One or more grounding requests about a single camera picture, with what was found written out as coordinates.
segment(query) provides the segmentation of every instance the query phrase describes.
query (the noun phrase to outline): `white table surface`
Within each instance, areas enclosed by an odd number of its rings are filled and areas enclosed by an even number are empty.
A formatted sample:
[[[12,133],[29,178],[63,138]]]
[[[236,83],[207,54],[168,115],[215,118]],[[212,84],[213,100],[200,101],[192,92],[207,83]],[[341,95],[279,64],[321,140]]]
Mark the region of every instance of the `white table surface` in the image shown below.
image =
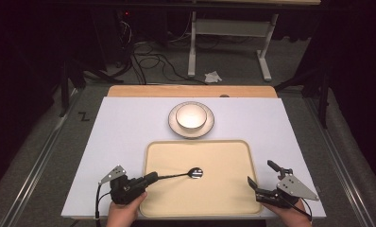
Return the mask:
[[[151,142],[184,140],[168,126],[170,111],[184,101],[200,102],[214,113],[214,127],[199,139],[239,139],[249,144],[259,187],[276,188],[279,173],[267,165],[267,160],[272,160],[281,167],[292,168],[294,175],[316,193],[279,98],[104,97],[61,215],[92,218],[97,184],[115,166],[121,165],[129,178],[142,177],[146,148]],[[101,195],[109,191],[110,185],[103,184]],[[101,217],[108,215],[110,202],[110,196],[101,200]],[[326,217],[321,201],[308,203],[314,218]],[[251,218],[274,217],[271,211],[263,209]]]

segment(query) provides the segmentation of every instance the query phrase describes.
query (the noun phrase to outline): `black spoon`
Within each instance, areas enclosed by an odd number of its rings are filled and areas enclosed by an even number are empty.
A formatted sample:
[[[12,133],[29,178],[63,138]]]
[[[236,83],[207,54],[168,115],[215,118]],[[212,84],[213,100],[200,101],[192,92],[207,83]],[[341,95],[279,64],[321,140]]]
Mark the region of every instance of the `black spoon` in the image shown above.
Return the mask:
[[[167,178],[175,178],[180,176],[188,175],[190,178],[198,179],[203,176],[203,171],[199,167],[191,168],[187,173],[177,174],[177,175],[167,175],[167,176],[160,176],[158,179],[167,179]]]

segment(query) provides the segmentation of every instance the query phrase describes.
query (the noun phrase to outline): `gray carpet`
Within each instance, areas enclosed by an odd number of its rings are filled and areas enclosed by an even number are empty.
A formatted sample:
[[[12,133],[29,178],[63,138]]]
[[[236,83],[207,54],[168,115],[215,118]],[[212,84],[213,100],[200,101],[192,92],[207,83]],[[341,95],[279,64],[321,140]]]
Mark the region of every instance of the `gray carpet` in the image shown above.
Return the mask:
[[[259,65],[254,58],[254,44],[259,40],[253,40],[242,44],[220,44],[212,49],[212,43],[202,42],[203,48],[197,51],[197,76],[196,79],[204,80],[204,74],[217,71],[223,79],[215,85],[277,85],[291,78],[298,66],[300,58],[308,42],[289,43],[287,40],[273,41],[270,45],[266,59],[270,68],[273,81],[264,82]],[[147,46],[137,50],[137,53],[145,53]],[[170,46],[165,49],[155,46],[157,53],[164,54],[173,63],[181,75],[186,75],[188,62],[187,46]],[[147,67],[156,64],[156,60],[142,61]],[[116,70],[110,66],[110,72]],[[173,76],[171,68],[162,70],[161,65],[148,68],[145,71],[148,83],[180,83],[194,84],[192,81],[169,81],[166,77],[179,79]],[[135,73],[130,70],[124,76],[127,84],[138,84]],[[106,95],[109,84],[89,81],[89,85],[78,91],[75,106],[63,123],[60,134],[54,141],[51,156],[40,175],[40,179],[30,196],[24,211],[16,217],[13,226],[71,226],[74,220],[62,218],[60,212],[65,203],[74,175],[77,172],[80,158],[85,149],[91,129],[94,124],[101,100]],[[350,135],[350,130],[339,112],[339,107],[330,93],[330,105],[328,107],[328,130],[321,130],[312,111],[312,99],[301,97],[300,87],[287,89],[279,96],[282,98],[287,110],[290,122],[297,136],[299,146],[319,196],[327,213],[326,218],[315,219],[314,226],[365,226],[359,221],[353,204],[349,200],[348,191],[343,188],[342,179],[337,174],[334,158],[329,152],[329,145],[325,141],[327,132],[333,139],[334,145],[345,161],[349,174],[353,177],[353,183],[359,191],[365,207],[369,211],[374,226],[376,226],[376,179],[367,162],[360,153],[356,142]],[[18,192],[21,190],[29,171],[45,148],[46,139],[60,121],[60,93],[55,95],[56,103],[36,124],[25,144],[14,158],[8,172],[0,183],[0,221],[13,204]],[[81,121],[82,114],[89,121]],[[75,226],[94,226],[93,220],[81,220],[74,223]],[[138,221],[135,226],[154,226],[154,222]],[[251,221],[201,222],[202,226],[253,226]],[[162,226],[196,226],[193,223],[162,223]],[[282,226],[278,219],[267,221],[267,226]]]

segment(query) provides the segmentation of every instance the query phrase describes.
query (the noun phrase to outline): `tray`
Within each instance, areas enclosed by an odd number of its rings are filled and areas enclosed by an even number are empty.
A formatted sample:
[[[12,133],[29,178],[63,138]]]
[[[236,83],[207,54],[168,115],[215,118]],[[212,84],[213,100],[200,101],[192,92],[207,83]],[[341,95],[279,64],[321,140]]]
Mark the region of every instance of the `tray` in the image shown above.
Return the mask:
[[[159,180],[141,204],[146,217],[245,216],[259,213],[247,176],[256,182],[248,144],[243,140],[159,141],[147,147],[145,174],[185,173],[200,167],[203,176]]]

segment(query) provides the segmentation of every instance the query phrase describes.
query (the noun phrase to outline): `crumpled paper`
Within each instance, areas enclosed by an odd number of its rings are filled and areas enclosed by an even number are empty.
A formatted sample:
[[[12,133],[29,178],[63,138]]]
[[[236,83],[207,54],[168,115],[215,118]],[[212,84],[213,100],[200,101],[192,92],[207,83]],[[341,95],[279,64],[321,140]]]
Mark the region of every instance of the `crumpled paper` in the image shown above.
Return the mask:
[[[205,82],[218,82],[218,81],[223,80],[221,79],[221,77],[218,76],[216,71],[209,73],[209,74],[205,74],[205,77],[206,77]]]

